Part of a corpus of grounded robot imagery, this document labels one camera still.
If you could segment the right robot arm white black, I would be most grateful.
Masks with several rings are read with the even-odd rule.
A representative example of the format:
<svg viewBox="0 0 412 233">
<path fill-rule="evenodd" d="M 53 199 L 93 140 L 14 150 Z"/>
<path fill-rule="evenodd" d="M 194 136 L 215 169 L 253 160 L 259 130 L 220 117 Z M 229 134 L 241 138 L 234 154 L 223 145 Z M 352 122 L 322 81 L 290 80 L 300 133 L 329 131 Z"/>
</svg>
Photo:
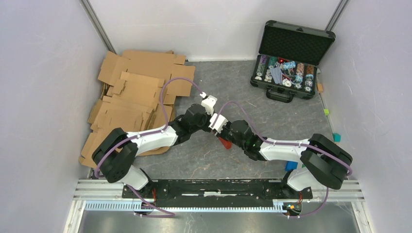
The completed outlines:
<svg viewBox="0 0 412 233">
<path fill-rule="evenodd" d="M 296 141 L 260 138 L 245 120 L 236 120 L 220 127 L 218 136 L 241 148 L 254 161 L 301 162 L 303 167 L 292 170 L 280 186 L 287 198 L 318 184 L 339 190 L 352 172 L 352 156 L 319 133 Z"/>
</svg>

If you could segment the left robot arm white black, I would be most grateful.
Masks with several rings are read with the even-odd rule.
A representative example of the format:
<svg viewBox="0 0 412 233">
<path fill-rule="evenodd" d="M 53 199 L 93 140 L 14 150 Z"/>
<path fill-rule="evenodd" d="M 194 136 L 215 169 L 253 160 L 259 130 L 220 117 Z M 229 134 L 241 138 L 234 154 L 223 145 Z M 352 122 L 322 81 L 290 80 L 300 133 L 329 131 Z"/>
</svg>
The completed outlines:
<svg viewBox="0 0 412 233">
<path fill-rule="evenodd" d="M 156 129 L 141 132 L 113 129 L 92 154 L 96 172 L 101 172 L 109 183 L 122 182 L 134 188 L 141 198 L 150 196 L 153 185 L 146 173 L 134 166 L 135 158 L 150 150 L 182 144 L 199 130 L 209 132 L 213 113 L 211 106 L 193 104 L 183 115 Z"/>
</svg>

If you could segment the red paper box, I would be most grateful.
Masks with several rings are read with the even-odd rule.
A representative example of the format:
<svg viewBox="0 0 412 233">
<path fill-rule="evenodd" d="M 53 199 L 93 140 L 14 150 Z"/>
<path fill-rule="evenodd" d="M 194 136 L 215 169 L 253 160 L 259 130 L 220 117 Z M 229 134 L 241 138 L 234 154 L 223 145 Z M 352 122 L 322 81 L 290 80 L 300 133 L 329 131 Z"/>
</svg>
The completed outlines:
<svg viewBox="0 0 412 233">
<path fill-rule="evenodd" d="M 223 138 L 221 138 L 221 137 L 218 137 L 218 139 L 219 139 L 219 141 L 222 143 L 222 145 L 224 146 L 224 148 L 225 148 L 226 150 L 231 149 L 232 143 L 231 143 L 230 141 L 225 140 L 225 139 L 223 139 Z"/>
</svg>

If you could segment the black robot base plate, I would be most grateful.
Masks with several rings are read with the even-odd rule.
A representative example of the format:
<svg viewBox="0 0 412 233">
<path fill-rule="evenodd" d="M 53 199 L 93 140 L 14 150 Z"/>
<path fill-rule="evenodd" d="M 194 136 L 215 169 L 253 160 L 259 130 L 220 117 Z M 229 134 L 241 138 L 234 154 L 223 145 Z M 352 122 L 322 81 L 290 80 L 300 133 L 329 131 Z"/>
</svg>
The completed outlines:
<svg viewBox="0 0 412 233">
<path fill-rule="evenodd" d="M 281 180 L 200 179 L 150 181 L 138 193 L 157 207 L 270 207 L 273 200 L 313 197 L 311 188 L 295 191 Z"/>
</svg>

